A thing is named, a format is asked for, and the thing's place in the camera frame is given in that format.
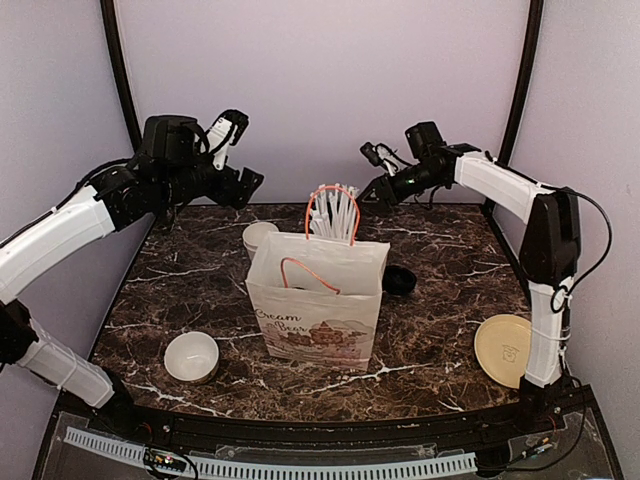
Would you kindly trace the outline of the black right frame post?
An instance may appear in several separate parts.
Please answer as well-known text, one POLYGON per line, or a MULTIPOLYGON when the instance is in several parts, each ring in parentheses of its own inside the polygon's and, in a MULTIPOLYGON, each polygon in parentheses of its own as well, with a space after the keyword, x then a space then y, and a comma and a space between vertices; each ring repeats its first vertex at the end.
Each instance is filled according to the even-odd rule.
POLYGON ((527 24, 518 75, 498 155, 498 163, 502 166, 508 166, 510 164, 511 156, 515 148, 534 68, 543 12, 543 0, 529 1, 527 24))

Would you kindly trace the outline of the black corner frame post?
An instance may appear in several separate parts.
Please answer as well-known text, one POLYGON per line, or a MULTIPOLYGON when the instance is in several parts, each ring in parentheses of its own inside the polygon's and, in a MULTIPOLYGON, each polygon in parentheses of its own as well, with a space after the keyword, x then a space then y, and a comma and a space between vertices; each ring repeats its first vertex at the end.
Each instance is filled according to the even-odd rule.
POLYGON ((114 0, 100 0, 99 4, 112 76, 133 151, 132 159, 137 159, 138 150, 142 146, 143 135, 126 66, 116 2, 114 0))

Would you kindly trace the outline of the stack of white paper cups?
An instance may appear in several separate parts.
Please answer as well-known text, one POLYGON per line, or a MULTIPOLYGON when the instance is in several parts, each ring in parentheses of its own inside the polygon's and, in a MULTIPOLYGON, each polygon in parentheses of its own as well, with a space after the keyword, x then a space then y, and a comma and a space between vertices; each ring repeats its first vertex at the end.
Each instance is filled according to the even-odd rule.
POLYGON ((242 240, 250 260, 254 259, 256 251, 270 232, 278 232, 279 228, 271 222, 254 222, 247 226, 242 234, 242 240))

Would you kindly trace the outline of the white ceramic bowl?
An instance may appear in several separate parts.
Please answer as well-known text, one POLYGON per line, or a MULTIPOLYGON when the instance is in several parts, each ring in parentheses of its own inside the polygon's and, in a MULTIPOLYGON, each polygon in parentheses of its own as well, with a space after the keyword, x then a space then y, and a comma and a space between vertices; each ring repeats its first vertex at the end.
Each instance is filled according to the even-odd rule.
POLYGON ((210 335, 192 331, 170 341, 163 361, 165 370, 174 379, 196 385, 205 384, 218 370, 220 350, 210 335))

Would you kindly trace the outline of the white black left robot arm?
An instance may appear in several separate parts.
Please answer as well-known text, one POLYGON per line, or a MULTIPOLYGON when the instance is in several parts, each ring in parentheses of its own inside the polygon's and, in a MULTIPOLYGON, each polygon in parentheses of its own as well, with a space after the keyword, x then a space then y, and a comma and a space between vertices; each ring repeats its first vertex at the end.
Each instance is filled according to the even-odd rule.
POLYGON ((95 410, 120 436, 141 427, 140 412, 116 377, 46 332, 18 299, 36 279, 89 244, 147 215, 171 222, 195 199, 244 208, 263 175, 227 164, 249 125, 229 109, 208 129, 181 115, 149 117, 130 158, 86 174, 69 195, 1 243, 1 363, 18 365, 95 410))

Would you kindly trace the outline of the stack of black cup lids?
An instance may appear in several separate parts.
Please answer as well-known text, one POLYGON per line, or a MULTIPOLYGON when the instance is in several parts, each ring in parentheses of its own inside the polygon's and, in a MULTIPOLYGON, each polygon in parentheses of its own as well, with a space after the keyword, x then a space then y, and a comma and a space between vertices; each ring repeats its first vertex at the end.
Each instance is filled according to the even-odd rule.
POLYGON ((417 284, 416 275, 408 268, 387 265, 382 278, 382 288, 390 295, 406 296, 413 292, 417 284))

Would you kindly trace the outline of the white paper takeout bag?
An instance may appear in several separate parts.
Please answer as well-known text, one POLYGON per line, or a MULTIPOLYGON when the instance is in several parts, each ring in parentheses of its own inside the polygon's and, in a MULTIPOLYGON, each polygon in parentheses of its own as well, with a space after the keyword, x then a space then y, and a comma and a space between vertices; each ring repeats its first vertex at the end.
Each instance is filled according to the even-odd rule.
POLYGON ((305 229, 305 214, 303 232, 267 234, 246 278, 268 353, 364 371, 372 355, 390 246, 316 236, 305 229))

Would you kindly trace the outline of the bundle of white wrapped straws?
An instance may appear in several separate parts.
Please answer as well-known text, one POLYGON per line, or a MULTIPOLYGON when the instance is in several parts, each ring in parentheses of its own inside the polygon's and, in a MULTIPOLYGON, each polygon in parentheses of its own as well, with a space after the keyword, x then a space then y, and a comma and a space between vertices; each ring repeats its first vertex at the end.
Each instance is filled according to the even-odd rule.
POLYGON ((319 185, 310 194, 305 229, 316 236, 353 245, 361 218, 358 193, 359 189, 353 186, 319 185))

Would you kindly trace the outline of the cream yellow plate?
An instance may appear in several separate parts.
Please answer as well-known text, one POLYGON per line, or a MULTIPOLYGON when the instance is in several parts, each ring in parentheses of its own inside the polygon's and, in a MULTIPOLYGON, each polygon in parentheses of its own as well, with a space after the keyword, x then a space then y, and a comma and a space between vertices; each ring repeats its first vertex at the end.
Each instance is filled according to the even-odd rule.
POLYGON ((494 315, 477 329, 476 359, 498 384, 518 389, 525 374, 531 343, 531 322, 512 314, 494 315))

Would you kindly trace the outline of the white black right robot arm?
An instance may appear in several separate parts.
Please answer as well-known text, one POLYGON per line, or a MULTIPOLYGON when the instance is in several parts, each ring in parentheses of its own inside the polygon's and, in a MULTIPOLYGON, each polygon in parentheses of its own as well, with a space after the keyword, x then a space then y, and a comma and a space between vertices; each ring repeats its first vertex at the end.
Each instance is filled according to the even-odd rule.
POLYGON ((506 245, 531 306, 531 347, 522 382, 539 389, 558 383, 566 373, 573 294, 595 270, 578 270, 582 253, 579 203, 589 196, 535 180, 469 143, 448 143, 433 121, 409 127, 405 138, 412 162, 401 159, 384 143, 361 146, 368 162, 384 172, 359 194, 359 204, 389 209, 424 192, 457 185, 518 219, 521 240, 506 245))

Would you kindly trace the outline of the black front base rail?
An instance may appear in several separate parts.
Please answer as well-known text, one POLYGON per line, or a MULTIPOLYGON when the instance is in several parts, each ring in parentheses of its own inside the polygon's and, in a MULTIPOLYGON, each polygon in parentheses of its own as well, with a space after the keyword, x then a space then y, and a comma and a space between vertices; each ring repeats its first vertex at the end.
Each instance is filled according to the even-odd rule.
POLYGON ((172 451, 211 451, 222 445, 286 450, 355 450, 433 443, 442 448, 478 451, 489 468, 506 462, 506 445, 519 435, 558 430, 571 413, 599 408, 588 386, 567 387, 544 412, 529 412, 518 402, 483 410, 399 420, 363 422, 276 422, 175 413, 126 402, 123 410, 96 413, 72 394, 62 394, 54 409, 77 414, 98 432, 172 451))

